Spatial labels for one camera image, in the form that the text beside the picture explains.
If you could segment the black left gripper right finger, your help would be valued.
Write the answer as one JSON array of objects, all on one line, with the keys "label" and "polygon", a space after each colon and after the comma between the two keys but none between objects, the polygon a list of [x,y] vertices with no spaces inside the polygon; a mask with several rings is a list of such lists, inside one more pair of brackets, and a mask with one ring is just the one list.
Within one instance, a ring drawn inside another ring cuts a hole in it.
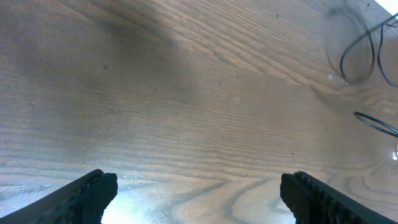
[{"label": "black left gripper right finger", "polygon": [[397,224],[302,171],[281,175],[280,197],[299,224]]}]

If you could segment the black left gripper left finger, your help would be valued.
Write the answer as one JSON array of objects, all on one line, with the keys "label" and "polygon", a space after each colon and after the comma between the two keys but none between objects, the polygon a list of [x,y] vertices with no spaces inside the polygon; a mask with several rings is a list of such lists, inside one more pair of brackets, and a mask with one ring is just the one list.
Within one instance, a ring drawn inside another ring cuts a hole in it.
[{"label": "black left gripper left finger", "polygon": [[2,217],[1,223],[101,223],[106,207],[117,194],[117,175],[96,169],[44,198]]}]

